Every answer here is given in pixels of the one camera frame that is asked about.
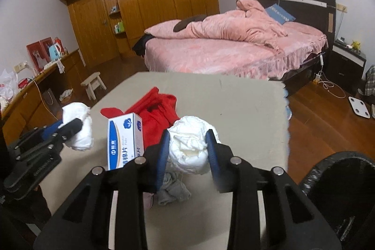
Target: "white cable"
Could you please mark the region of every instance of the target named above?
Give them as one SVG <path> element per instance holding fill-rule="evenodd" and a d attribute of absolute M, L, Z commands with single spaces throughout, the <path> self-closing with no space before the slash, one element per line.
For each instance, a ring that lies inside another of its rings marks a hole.
<path fill-rule="evenodd" d="M 322 80 L 322 78 L 321 78 L 322 75 L 326 78 L 326 81 L 323 81 L 323 80 Z M 346 98 L 346 93 L 345 93 L 345 91 L 344 91 L 339 85 L 337 85 L 337 84 L 335 84 L 335 83 L 333 83 L 333 82 L 331 82 L 331 81 L 328 80 L 328 78 L 326 77 L 326 75 L 325 75 L 324 72 L 323 72 L 323 67 L 322 67 L 322 69 L 321 69 L 320 72 L 319 72 L 319 79 L 320 79 L 320 81 L 318 82 L 318 84 L 319 84 L 319 83 L 322 83 L 322 84 L 323 84 L 323 88 L 324 88 L 325 90 L 327 90 L 331 95 L 333 95 L 333 96 L 335 96 L 336 98 L 339 98 L 339 99 L 345 99 L 345 98 Z M 333 88 L 335 85 L 336 85 L 338 88 L 340 88 L 340 89 L 342 90 L 342 92 L 344 93 L 344 96 L 343 96 L 343 97 L 339 97 L 339 96 L 335 95 L 334 93 L 332 93 L 332 92 L 329 90 L 330 88 Z"/>
<path fill-rule="evenodd" d="M 339 25 L 339 28 L 337 29 L 336 37 L 334 38 L 335 41 L 337 40 L 337 37 L 339 36 L 339 32 L 340 32 L 340 28 L 341 28 L 341 25 L 342 25 L 342 21 L 343 21 L 343 19 L 344 19 L 344 11 L 341 12 L 341 16 L 340 16 L 340 18 L 341 18 L 340 25 Z"/>
<path fill-rule="evenodd" d="M 53 113 L 51 113 L 50 112 L 50 110 L 49 110 L 49 108 L 46 106 L 46 104 L 44 104 L 44 101 L 43 101 L 43 97 L 42 97 L 42 94 L 41 94 L 41 91 L 39 90 L 39 87 L 38 87 L 38 84 L 35 82 L 35 79 L 33 79 L 33 82 L 35 83 L 35 85 L 36 85 L 36 88 L 38 89 L 38 91 L 39 91 L 39 95 L 40 95 L 40 97 L 41 97 L 41 99 L 42 99 L 42 103 L 43 103 L 43 105 L 44 105 L 44 107 L 46 108 L 46 110 L 48 110 L 48 112 L 58 121 L 59 119 L 57 119 L 56 117 L 55 117 L 55 115 L 53 114 Z"/>

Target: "dark headboard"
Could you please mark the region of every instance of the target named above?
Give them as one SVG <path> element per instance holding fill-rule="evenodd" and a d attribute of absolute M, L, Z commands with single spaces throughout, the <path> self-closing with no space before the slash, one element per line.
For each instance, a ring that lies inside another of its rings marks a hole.
<path fill-rule="evenodd" d="M 332 49 L 336 29 L 336 0 L 258 0 L 263 7 L 279 4 L 296 22 L 322 31 Z"/>

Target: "blue kettle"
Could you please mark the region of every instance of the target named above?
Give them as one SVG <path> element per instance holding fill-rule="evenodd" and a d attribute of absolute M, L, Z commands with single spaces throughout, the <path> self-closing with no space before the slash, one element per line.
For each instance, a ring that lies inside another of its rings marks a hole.
<path fill-rule="evenodd" d="M 50 46 L 48 48 L 48 52 L 52 62 L 61 58 L 61 47 L 58 43 L 55 43 L 54 45 Z"/>

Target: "picture frame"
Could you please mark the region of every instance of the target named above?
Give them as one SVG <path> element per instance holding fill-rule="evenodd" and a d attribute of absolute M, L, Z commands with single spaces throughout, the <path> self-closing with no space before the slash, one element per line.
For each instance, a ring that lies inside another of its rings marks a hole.
<path fill-rule="evenodd" d="M 51 61 L 51 59 L 49 57 L 49 47 L 54 44 L 54 42 L 52 41 L 52 38 L 47 37 L 43 40 L 40 40 L 39 42 L 43 46 L 43 50 L 45 51 L 45 55 L 46 55 L 48 61 Z"/>
<path fill-rule="evenodd" d="M 44 66 L 50 62 L 49 57 L 46 55 L 43 45 L 40 42 L 35 42 L 26 46 L 30 58 L 38 72 L 42 72 Z"/>

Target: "metal screw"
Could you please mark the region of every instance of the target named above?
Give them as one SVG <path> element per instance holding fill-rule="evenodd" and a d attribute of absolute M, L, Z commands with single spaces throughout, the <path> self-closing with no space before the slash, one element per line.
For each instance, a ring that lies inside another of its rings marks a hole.
<path fill-rule="evenodd" d="M 146 162 L 146 158 L 143 157 L 143 156 L 140 156 L 140 157 L 137 157 L 137 158 L 134 160 L 134 162 L 135 162 L 136 164 L 144 164 L 144 163 Z"/>
<path fill-rule="evenodd" d="M 278 176 L 284 174 L 284 170 L 283 170 L 281 167 L 279 167 L 279 166 L 273 168 L 273 172 L 274 172 L 276 175 L 278 175 Z"/>
<path fill-rule="evenodd" d="M 103 172 L 103 168 L 101 166 L 96 166 L 91 170 L 91 173 L 94 175 L 100 175 Z"/>
<path fill-rule="evenodd" d="M 242 162 L 240 157 L 234 156 L 231 158 L 231 164 L 239 165 Z"/>

